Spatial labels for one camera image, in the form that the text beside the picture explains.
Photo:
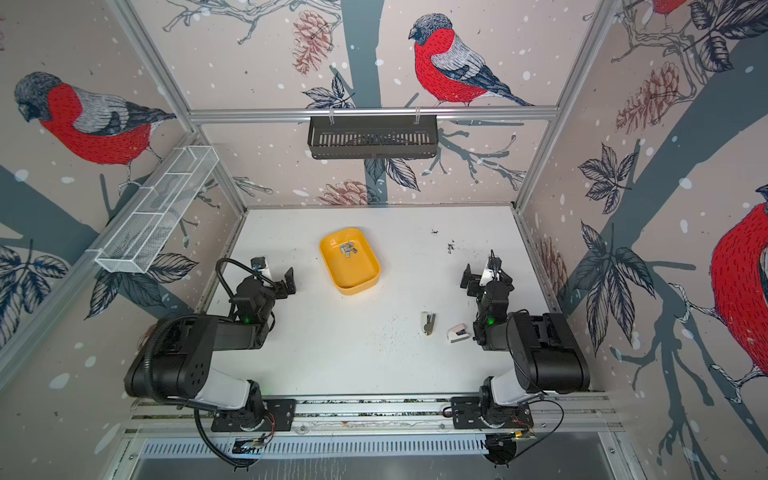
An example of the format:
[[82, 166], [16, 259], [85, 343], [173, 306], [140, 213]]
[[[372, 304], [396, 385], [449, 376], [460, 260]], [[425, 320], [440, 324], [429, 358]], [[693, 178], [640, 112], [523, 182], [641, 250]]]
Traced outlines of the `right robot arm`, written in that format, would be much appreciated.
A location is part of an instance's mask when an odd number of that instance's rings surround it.
[[509, 310], [513, 280], [500, 259], [490, 257], [481, 274], [466, 267], [460, 288], [476, 300], [472, 339], [486, 352], [507, 354], [512, 365], [502, 375], [487, 377], [476, 396], [451, 399], [456, 429], [526, 430], [534, 401], [589, 388], [587, 362], [562, 314]]

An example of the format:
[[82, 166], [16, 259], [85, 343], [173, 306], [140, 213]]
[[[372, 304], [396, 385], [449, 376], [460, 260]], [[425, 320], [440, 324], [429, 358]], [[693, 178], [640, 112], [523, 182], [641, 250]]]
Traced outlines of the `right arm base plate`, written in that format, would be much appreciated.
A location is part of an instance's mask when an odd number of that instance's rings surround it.
[[452, 397], [442, 414], [452, 421], [457, 430], [529, 430], [533, 427], [532, 415], [526, 404], [500, 406], [479, 396]]

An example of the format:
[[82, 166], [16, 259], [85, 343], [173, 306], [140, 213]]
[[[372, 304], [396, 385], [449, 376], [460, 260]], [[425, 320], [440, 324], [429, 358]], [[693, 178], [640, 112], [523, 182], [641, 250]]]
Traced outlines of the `aluminium rail front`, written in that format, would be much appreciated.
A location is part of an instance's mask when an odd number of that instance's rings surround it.
[[471, 432], [506, 432], [527, 430], [533, 434], [558, 432], [623, 432], [624, 426], [608, 397], [601, 393], [547, 395], [517, 409], [508, 427], [491, 421], [475, 421], [465, 412], [479, 410], [468, 393], [461, 406], [453, 408], [448, 394], [329, 395], [297, 396], [291, 409], [288, 399], [266, 399], [275, 430], [282, 435], [341, 436], [364, 434], [437, 434], [455, 433], [461, 422]]

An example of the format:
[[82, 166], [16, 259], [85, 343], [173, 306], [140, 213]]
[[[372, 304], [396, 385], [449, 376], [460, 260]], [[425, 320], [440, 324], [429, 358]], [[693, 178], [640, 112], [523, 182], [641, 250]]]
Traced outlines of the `yellow plastic tray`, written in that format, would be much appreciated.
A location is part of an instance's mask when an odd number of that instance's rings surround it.
[[[358, 253], [345, 258], [339, 246], [354, 242]], [[347, 296], [356, 295], [379, 280], [381, 266], [364, 233], [358, 228], [346, 228], [324, 237], [319, 250], [330, 278], [337, 290]]]

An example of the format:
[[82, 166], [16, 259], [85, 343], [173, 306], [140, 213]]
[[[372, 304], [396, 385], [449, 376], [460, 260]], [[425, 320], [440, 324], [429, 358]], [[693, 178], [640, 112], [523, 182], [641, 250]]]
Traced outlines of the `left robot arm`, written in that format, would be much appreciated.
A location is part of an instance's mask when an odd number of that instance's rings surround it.
[[274, 329], [275, 304], [295, 294], [295, 274], [271, 279], [263, 257], [244, 264], [221, 258], [215, 274], [224, 289], [225, 315], [193, 313], [159, 320], [140, 348], [125, 378], [126, 393], [157, 404], [209, 412], [215, 432], [291, 429], [296, 403], [268, 400], [252, 379], [227, 374], [213, 365], [217, 352], [261, 349]]

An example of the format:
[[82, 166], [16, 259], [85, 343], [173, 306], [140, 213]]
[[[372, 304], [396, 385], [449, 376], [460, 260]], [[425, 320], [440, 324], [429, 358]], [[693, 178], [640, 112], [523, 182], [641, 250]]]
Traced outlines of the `staple strips pile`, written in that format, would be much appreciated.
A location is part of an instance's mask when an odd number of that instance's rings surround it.
[[339, 246], [341, 254], [345, 258], [350, 258], [352, 255], [355, 255], [358, 253], [358, 250], [356, 248], [356, 244], [354, 242], [346, 242]]

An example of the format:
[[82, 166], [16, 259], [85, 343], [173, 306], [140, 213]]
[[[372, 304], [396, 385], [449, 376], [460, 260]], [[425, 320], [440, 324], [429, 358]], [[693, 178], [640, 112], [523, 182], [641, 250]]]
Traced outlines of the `metal stapler base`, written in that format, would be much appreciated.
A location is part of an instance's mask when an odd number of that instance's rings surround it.
[[425, 336], [430, 336], [433, 333], [435, 320], [435, 313], [426, 311], [421, 313], [421, 331]]

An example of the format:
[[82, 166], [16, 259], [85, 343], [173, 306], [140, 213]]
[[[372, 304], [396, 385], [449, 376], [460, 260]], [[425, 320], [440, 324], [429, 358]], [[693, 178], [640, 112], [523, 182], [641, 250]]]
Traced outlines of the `white pink stapler body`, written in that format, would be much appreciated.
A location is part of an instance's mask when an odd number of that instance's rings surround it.
[[472, 332], [465, 324], [459, 324], [448, 329], [446, 338], [451, 344], [459, 343], [471, 339]]

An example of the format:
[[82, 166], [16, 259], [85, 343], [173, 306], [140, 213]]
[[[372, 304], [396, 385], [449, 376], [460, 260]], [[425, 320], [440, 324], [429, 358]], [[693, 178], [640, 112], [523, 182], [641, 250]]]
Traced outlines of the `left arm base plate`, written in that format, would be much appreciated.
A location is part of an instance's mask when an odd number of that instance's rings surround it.
[[288, 398], [249, 402], [239, 410], [214, 414], [211, 430], [216, 433], [288, 432], [291, 430], [297, 401]]

